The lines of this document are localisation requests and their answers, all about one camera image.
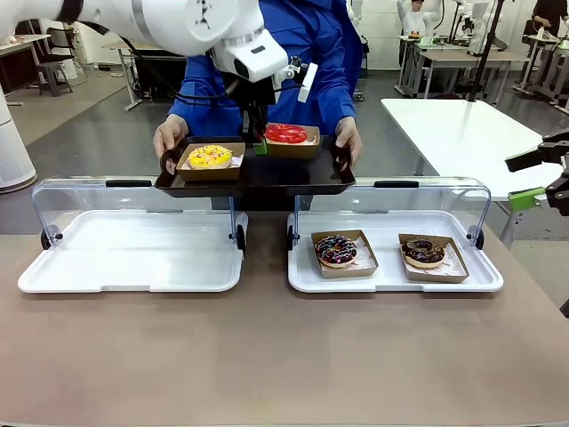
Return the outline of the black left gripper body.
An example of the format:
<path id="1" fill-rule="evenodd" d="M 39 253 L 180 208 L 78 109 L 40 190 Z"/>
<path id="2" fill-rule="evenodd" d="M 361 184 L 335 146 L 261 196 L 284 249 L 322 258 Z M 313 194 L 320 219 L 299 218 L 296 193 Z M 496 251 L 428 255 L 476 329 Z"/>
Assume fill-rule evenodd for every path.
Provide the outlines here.
<path id="1" fill-rule="evenodd" d="M 268 123 L 268 107 L 276 105 L 276 92 L 271 77 L 252 83 L 230 73 L 221 74 L 227 96 L 238 106 L 240 116 L 264 116 Z"/>

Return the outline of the person's left hand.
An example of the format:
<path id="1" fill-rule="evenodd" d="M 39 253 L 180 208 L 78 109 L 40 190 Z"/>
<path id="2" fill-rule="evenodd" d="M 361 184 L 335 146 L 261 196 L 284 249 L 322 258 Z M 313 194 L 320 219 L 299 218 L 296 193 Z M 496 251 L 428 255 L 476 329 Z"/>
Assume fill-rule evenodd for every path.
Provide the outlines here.
<path id="1" fill-rule="evenodd" d="M 347 149 L 350 154 L 349 165 L 344 164 L 343 168 L 353 168 L 359 160 L 363 149 L 355 118 L 342 118 L 336 125 L 335 136 L 335 146 L 339 149 Z"/>

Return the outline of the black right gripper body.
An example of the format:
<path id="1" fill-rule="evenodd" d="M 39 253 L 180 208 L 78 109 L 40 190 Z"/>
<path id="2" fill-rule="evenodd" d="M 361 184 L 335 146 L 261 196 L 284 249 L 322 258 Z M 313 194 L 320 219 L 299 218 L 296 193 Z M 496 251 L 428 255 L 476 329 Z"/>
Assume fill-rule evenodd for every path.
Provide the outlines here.
<path id="1" fill-rule="evenodd" d="M 542 138 L 538 146 L 543 163 L 562 166 L 560 176 L 545 188 L 545 194 L 551 208 L 568 216 L 568 131 L 562 130 Z"/>

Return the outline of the person's right hand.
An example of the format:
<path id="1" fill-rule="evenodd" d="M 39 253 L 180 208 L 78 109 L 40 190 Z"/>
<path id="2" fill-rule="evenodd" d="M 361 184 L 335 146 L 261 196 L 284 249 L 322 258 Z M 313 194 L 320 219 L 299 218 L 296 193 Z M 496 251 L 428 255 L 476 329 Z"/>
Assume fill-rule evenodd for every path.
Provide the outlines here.
<path id="1" fill-rule="evenodd" d="M 166 151 L 174 149 L 188 133 L 188 124 L 183 117 L 169 115 L 155 131 L 153 144 L 156 156 L 161 158 Z"/>

